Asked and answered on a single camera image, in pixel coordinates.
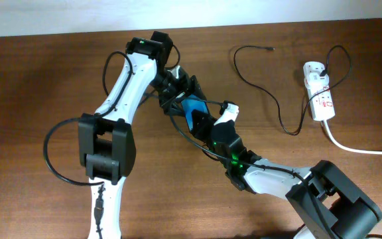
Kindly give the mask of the blue screen Samsung smartphone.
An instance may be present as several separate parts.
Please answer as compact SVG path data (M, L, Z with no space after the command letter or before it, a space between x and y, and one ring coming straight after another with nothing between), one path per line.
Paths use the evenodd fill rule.
M185 113L186 123L188 125L188 129L190 131L193 130L194 123L192 119L192 112L194 110L197 110L199 112L208 113L208 107L205 102L202 102L202 99L195 96L190 95L186 99L182 100L181 102L182 108Z

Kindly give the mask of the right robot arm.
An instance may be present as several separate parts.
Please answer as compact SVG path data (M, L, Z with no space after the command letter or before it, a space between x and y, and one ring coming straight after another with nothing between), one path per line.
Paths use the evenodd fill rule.
M272 163L244 146L235 112L221 113L216 119L206 110L187 110L192 135L238 190L289 201L304 223L296 238L365 238L382 220L380 208L332 162L301 168Z

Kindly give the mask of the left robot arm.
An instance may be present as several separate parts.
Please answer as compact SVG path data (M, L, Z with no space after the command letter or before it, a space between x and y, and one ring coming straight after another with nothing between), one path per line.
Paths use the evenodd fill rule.
M175 45L168 34L133 38L122 56L125 63L112 90L94 114L78 122L80 164L86 170L92 194L89 238L120 238L121 193L136 158L132 123L148 86L157 93L168 115L194 123L192 112L208 113L206 97L195 76L179 65L166 65Z

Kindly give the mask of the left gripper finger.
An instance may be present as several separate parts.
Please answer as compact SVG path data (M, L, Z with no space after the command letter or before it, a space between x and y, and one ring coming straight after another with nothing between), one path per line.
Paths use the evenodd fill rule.
M206 100L207 97L204 95L202 88L195 75L190 77L190 84L188 87L188 93L190 95L196 96L199 99Z
M172 116L184 117L186 113L183 107L180 103L175 102L174 99L175 97L172 97L163 103L164 115L169 116L171 114Z

